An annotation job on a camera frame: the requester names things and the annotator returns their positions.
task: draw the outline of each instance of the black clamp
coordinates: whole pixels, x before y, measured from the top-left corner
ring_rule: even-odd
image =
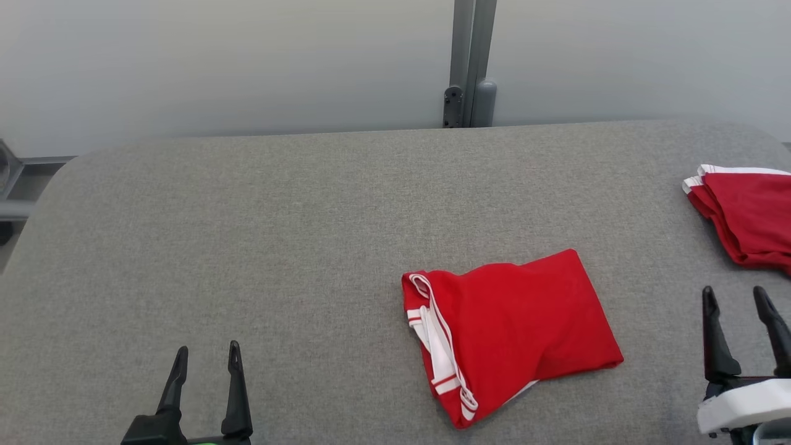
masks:
[[[244,368],[239,344],[231,341],[228,355],[228,372],[231,384],[228,392],[228,408],[222,421],[222,436],[186,439],[181,432],[181,386],[187,381],[186,346],[179,348],[168,382],[153,416],[137,416],[124,435],[121,445],[250,445],[252,420],[247,386],[244,383]]]
[[[777,364],[774,375],[739,376],[741,366],[731,356],[728,342],[722,333],[720,307],[714,297],[714,290],[711,286],[706,286],[703,289],[703,366],[709,385],[706,387],[706,396],[703,400],[772,378],[791,378],[791,332],[763,287],[755,286],[752,294],[758,317],[766,325],[772,344],[774,361]],[[757,427],[758,425],[748,425],[733,430],[723,428],[723,432],[730,434],[734,445],[748,445],[752,443],[752,436]],[[711,433],[710,436],[717,437],[717,433]]]

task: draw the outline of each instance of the white trim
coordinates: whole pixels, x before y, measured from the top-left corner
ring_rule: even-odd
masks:
[[[508,399],[507,401],[505,401],[505,403],[508,403],[508,402],[512,401],[513,399],[517,398],[517,396],[518,396],[519,394],[522,394],[522,393],[523,393],[524,391],[526,391],[526,390],[527,390],[527,389],[528,389],[530,386],[533,386],[533,385],[535,385],[535,384],[536,384],[536,383],[538,383],[538,382],[540,382],[540,380],[533,380],[532,382],[528,383],[527,385],[525,385],[525,386],[524,386],[524,388],[522,388],[522,389],[521,389],[521,390],[519,390],[519,391],[518,391],[516,394],[514,394],[514,395],[513,395],[513,397],[511,397],[510,399]]]
[[[761,173],[791,176],[789,172],[776,169],[764,169],[761,167],[720,167],[718,165],[701,164],[698,167],[698,175],[704,176],[706,173]]]
[[[426,348],[426,351],[429,351],[430,354],[431,349],[429,346],[429,340],[426,337],[426,331],[423,329],[423,324],[419,321],[416,321],[415,323],[410,323],[409,326],[414,329],[414,333],[418,334],[420,342],[423,343],[423,347]]]
[[[436,385],[434,389],[437,391],[437,394],[442,395],[447,393],[448,391],[458,388],[459,385],[461,385],[461,383],[459,383],[459,379],[454,377],[446,382]]]
[[[689,195],[692,193],[692,188],[698,185],[703,185],[703,178],[700,176],[688,177],[681,183],[681,189],[684,190],[684,193]]]
[[[429,308],[426,309],[423,306],[420,310],[421,319],[423,320],[423,324],[427,327],[427,333],[429,334],[429,352],[431,353],[431,365],[434,371],[434,378],[438,378],[439,375],[444,375],[445,377],[452,375],[453,372],[450,372],[448,363],[452,365],[452,370],[455,371],[456,378],[459,380],[459,386],[461,386],[459,395],[462,402],[461,409],[464,413],[464,418],[472,420],[472,417],[475,415],[475,410],[478,409],[478,402],[475,400],[472,391],[467,388],[464,374],[462,374],[461,369],[459,369],[459,364],[456,362],[456,358],[453,354],[453,335],[450,332],[448,323],[445,322],[437,306],[431,282],[425,276],[418,273],[409,275],[409,280],[414,284],[415,289],[417,289],[418,293],[422,295],[423,298],[429,299]]]
[[[420,309],[407,309],[407,320],[420,318]]]
[[[475,413],[467,409],[467,407],[464,406],[464,404],[461,405],[461,414],[467,420],[472,420],[472,418],[475,417]]]
[[[448,375],[448,376],[443,377],[443,378],[434,377],[434,378],[431,379],[431,384],[436,386],[438,383],[447,382],[448,380],[451,379],[451,377],[456,378],[456,375],[455,374],[451,374],[451,375]]]

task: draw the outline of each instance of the metal bracket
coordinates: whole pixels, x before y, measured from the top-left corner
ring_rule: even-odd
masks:
[[[497,0],[476,0],[475,13],[472,19],[472,36],[470,38],[470,60],[467,67],[467,100],[464,101],[464,126],[472,125],[472,109],[478,101],[476,87],[486,77],[486,68],[489,65],[489,49],[494,29],[494,12],[497,9]]]
[[[22,163],[0,139],[0,200],[8,198],[21,173]]]
[[[449,86],[445,90],[445,106],[442,109],[442,127],[461,127],[461,112],[464,110],[464,92],[459,86]]]

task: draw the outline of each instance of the white stripe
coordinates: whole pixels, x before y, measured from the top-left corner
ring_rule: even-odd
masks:
[[[720,167],[718,165],[701,164],[700,167],[698,167],[698,175],[703,176],[706,173],[761,173],[791,176],[789,172],[776,169],[764,169],[761,167]]]
[[[456,375],[455,375],[455,374],[446,375],[446,376],[445,376],[445,377],[443,377],[443,378],[438,378],[438,377],[435,375],[435,376],[434,376],[434,378],[432,378],[432,379],[431,379],[431,384],[432,384],[432,385],[434,385],[434,386],[436,386],[436,385],[437,385],[439,382],[442,382],[443,380],[448,380],[448,377],[450,377],[451,375],[452,375],[452,376],[454,376],[453,378],[455,378],[455,377],[456,377]]]
[[[445,322],[445,319],[442,317],[442,313],[437,306],[437,301],[434,298],[434,290],[431,287],[431,282],[425,277],[417,273],[413,273],[409,276],[409,280],[414,284],[415,288],[417,288],[420,295],[424,298],[429,299],[430,308],[426,312],[428,318],[431,320],[432,328],[430,329],[430,333],[432,331],[437,334],[437,340],[440,341],[442,348],[445,350],[445,354],[447,359],[452,364],[453,369],[456,371],[456,377],[459,379],[459,384],[461,386],[461,390],[459,391],[459,395],[462,401],[461,408],[462,411],[465,409],[470,413],[470,417],[467,418],[465,414],[465,418],[470,420],[472,416],[475,414],[473,413],[476,409],[478,409],[478,402],[475,400],[475,396],[472,394],[472,391],[467,388],[467,382],[464,380],[464,374],[462,374],[461,369],[459,369],[459,364],[456,362],[456,358],[453,354],[453,335],[450,332],[450,327],[448,323]],[[428,288],[428,295],[424,292],[420,286],[418,285],[418,281],[424,284]],[[434,366],[434,354],[431,355],[431,362]],[[445,371],[447,368],[445,367],[444,359],[442,355],[437,357],[437,365],[440,367],[440,371]]]
[[[698,185],[703,185],[703,179],[700,176],[688,177],[681,183],[681,189],[689,195],[692,192],[692,188]]]
[[[434,387],[434,389],[437,390],[437,394],[442,395],[442,394],[447,393],[450,390],[454,390],[454,389],[458,388],[459,385],[461,385],[461,383],[459,383],[459,379],[458,378],[451,378],[447,382],[440,383],[439,385],[436,385]]]
[[[412,312],[412,311],[417,313],[417,315],[415,317],[419,317],[420,316],[420,309],[410,309],[410,310],[407,311],[407,317],[408,318],[412,318],[412,317],[409,317],[409,313]],[[431,353],[431,348],[430,348],[430,345],[429,345],[428,335],[426,334],[426,327],[423,325],[423,320],[421,318],[418,318],[416,320],[411,320],[411,321],[409,321],[409,327],[414,329],[414,333],[418,334],[418,338],[420,339],[420,342],[423,343],[423,347],[426,348],[426,351],[428,351],[429,354],[430,354]]]
[[[456,366],[453,360],[448,356],[448,350],[445,347],[444,336],[436,323],[430,320],[427,310],[423,310],[426,320],[426,332],[428,333],[428,341],[431,353],[431,368],[435,381],[443,380],[456,373]]]
[[[464,406],[464,404],[461,405],[461,414],[467,420],[472,420],[472,418],[475,416],[475,413],[467,409],[467,407]]]

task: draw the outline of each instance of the red shorts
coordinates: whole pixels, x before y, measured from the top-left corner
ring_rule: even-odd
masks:
[[[704,164],[683,190],[735,263],[791,275],[791,173]]]
[[[431,392],[457,428],[539,380],[623,361],[574,250],[461,276],[410,272],[401,281]]]

